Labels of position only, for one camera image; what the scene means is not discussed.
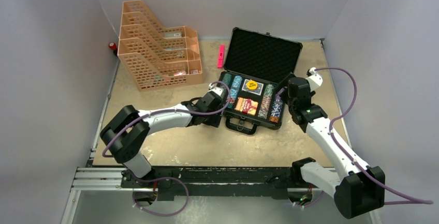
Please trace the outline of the blue playing card deck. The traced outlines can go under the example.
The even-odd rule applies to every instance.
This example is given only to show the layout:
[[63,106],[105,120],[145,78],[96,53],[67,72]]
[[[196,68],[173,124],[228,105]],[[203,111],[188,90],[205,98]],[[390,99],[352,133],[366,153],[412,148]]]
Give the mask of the blue playing card deck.
[[250,79],[245,79],[241,91],[260,96],[262,94],[263,88],[264,88],[263,83]]

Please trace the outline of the black poker chip case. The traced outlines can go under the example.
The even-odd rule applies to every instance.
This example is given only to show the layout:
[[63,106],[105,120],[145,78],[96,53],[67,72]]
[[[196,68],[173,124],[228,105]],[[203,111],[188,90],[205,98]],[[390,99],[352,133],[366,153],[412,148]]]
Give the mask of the black poker chip case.
[[[259,118],[258,111],[266,86],[272,84],[275,88],[283,78],[294,72],[302,48],[303,45],[300,42],[274,37],[269,33],[262,34],[238,27],[233,29],[219,80],[225,73],[232,75],[231,83],[234,76],[241,76],[242,83],[238,97],[257,101],[258,108],[255,116],[236,111],[237,97],[233,108],[227,107],[222,114],[226,119],[225,125],[228,129],[246,135],[253,135],[259,126],[272,130],[280,129],[285,109],[284,101],[280,121],[278,123],[269,121],[275,98],[274,90],[267,118]],[[263,83],[262,94],[258,96],[241,91],[245,79]]]

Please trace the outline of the red playing card deck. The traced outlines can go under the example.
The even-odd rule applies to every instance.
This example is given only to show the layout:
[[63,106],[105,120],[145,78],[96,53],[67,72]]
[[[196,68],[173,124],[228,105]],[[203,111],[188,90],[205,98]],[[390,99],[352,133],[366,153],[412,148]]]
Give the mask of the red playing card deck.
[[258,108],[257,101],[254,101],[254,100],[249,99],[249,98],[242,98],[242,97],[238,97],[238,100],[237,100],[237,103],[235,106],[236,111],[238,111],[240,113],[252,115],[252,116],[256,115],[257,108]]

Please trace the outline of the yellow round button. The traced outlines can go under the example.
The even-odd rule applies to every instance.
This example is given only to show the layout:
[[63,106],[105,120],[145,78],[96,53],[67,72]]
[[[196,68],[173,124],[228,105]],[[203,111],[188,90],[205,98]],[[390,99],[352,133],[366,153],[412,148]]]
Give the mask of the yellow round button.
[[258,89],[258,83],[256,81],[249,80],[246,83],[246,88],[250,91],[254,91],[254,90]]

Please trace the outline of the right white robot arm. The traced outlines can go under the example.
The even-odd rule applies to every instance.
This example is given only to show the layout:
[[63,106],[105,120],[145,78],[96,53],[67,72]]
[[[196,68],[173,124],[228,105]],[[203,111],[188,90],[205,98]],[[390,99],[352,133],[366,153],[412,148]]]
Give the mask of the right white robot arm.
[[319,74],[306,78],[287,75],[274,93],[288,105],[295,124],[322,149],[334,166],[334,171],[322,167],[309,157],[292,163],[291,181],[297,186],[306,183],[331,196],[339,212],[347,219],[384,206],[385,174],[380,167],[370,167],[330,126],[325,111],[312,103],[315,90],[323,83]]

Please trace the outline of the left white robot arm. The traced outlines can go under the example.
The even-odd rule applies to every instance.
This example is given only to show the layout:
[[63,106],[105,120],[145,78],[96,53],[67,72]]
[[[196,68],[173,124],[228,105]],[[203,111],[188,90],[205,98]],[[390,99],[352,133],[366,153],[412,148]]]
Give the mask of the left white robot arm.
[[124,106],[100,132],[100,138],[106,145],[102,155],[129,169],[141,187],[149,187],[154,182],[154,173],[140,151],[147,136],[171,128],[209,122],[226,108],[227,98],[227,90],[216,86],[202,97],[170,108],[146,111],[137,110],[132,105]]

